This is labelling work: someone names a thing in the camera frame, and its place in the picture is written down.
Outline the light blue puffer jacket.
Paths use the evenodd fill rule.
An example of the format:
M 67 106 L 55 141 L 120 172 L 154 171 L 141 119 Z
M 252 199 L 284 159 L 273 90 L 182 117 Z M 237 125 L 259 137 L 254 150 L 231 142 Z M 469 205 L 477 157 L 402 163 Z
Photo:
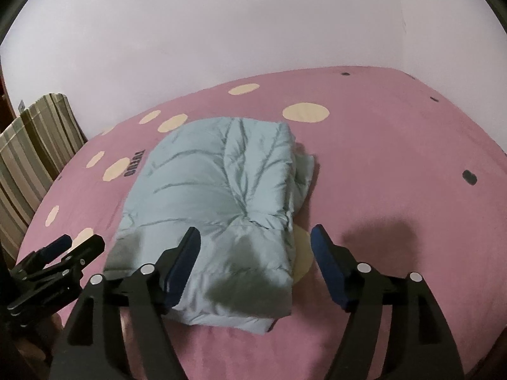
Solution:
M 196 228 L 201 248 L 169 316 L 267 333 L 291 313 L 295 214 L 315 169 L 283 122 L 186 123 L 150 152 L 122 210 L 105 276 L 153 263 Z

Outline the striped green brown curtain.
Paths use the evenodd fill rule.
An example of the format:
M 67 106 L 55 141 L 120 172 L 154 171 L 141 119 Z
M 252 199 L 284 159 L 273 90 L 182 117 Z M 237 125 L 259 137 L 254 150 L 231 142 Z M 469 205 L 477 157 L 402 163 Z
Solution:
M 40 203 L 86 141 L 62 93 L 39 98 L 1 134 L 1 246 L 9 260 L 16 260 Z

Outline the pink dotted bed sheet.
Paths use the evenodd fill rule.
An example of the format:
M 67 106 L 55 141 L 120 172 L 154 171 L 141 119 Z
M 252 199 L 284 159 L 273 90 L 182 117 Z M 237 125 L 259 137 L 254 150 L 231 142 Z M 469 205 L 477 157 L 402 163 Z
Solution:
M 506 157 L 440 93 L 397 70 L 326 68 L 233 81 L 106 123 L 64 168 L 39 206 L 20 252 L 67 234 L 112 243 L 133 177 L 109 167 L 147 154 L 161 124 L 208 117 L 281 121 L 318 165 L 297 215 L 386 275 L 425 277 L 465 371 L 506 325 Z

